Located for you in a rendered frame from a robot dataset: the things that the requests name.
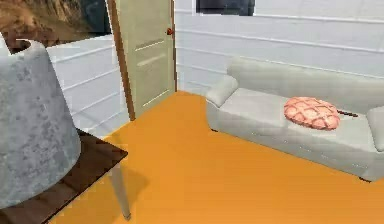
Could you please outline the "grey lamp shade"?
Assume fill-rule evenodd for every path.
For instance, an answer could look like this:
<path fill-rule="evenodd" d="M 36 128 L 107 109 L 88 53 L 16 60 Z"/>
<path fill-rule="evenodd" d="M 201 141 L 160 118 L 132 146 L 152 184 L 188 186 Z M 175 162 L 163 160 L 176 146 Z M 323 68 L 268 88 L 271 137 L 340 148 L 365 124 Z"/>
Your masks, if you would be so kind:
<path fill-rule="evenodd" d="M 0 209 L 29 200 L 76 164 L 81 142 L 45 46 L 0 57 Z"/>

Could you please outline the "dark framed wall picture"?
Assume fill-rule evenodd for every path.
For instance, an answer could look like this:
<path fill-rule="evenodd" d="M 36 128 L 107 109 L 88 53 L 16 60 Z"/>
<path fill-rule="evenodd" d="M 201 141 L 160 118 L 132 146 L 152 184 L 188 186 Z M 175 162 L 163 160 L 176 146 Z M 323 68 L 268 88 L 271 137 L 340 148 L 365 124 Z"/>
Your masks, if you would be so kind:
<path fill-rule="evenodd" d="M 196 12 L 203 14 L 252 16 L 255 0 L 196 0 Z"/>

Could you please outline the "pink checked round cushion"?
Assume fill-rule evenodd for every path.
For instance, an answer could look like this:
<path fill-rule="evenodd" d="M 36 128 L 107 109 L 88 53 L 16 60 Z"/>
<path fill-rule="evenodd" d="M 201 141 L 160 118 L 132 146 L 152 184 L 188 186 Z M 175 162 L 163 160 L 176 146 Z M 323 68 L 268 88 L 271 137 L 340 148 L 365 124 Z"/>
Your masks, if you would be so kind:
<path fill-rule="evenodd" d="M 340 117 L 334 105 L 313 97 L 292 97 L 284 105 L 284 116 L 289 121 L 317 130 L 334 130 Z"/>

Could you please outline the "dark brown side table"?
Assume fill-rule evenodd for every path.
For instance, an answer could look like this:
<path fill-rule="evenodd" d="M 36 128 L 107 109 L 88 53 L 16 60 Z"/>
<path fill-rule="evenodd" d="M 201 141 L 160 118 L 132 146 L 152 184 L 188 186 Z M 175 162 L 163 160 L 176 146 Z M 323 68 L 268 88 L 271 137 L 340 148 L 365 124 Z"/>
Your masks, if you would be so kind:
<path fill-rule="evenodd" d="M 103 176 L 108 175 L 126 220 L 131 218 L 120 162 L 128 152 L 92 134 L 78 130 L 81 154 L 57 184 L 18 205 L 0 209 L 0 224 L 48 224 L 67 205 Z"/>

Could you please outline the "brown framed wall picture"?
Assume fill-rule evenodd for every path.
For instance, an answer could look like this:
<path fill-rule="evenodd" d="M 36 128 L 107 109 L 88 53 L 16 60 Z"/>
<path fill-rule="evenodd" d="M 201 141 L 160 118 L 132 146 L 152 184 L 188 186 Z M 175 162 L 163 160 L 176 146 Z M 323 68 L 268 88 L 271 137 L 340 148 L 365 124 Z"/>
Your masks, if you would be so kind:
<path fill-rule="evenodd" d="M 0 33 L 12 52 L 111 34 L 106 0 L 0 0 Z"/>

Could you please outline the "light grey sofa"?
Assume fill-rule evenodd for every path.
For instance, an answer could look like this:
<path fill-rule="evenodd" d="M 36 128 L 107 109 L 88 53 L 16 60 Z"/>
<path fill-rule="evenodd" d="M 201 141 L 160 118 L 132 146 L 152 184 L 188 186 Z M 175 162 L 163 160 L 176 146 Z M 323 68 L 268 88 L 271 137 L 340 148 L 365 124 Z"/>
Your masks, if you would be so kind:
<path fill-rule="evenodd" d="M 340 125 L 316 130 L 284 116 L 291 97 L 333 104 Z M 350 173 L 384 178 L 384 78 L 234 58 L 206 94 L 207 122 L 230 134 Z"/>

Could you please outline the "pale green room door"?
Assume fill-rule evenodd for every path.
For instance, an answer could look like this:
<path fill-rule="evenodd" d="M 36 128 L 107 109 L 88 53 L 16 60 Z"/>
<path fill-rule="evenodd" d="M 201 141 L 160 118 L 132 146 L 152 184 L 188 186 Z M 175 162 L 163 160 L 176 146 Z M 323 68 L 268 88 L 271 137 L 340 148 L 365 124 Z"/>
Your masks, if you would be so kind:
<path fill-rule="evenodd" d="M 177 90 L 174 0 L 106 0 L 129 118 Z"/>

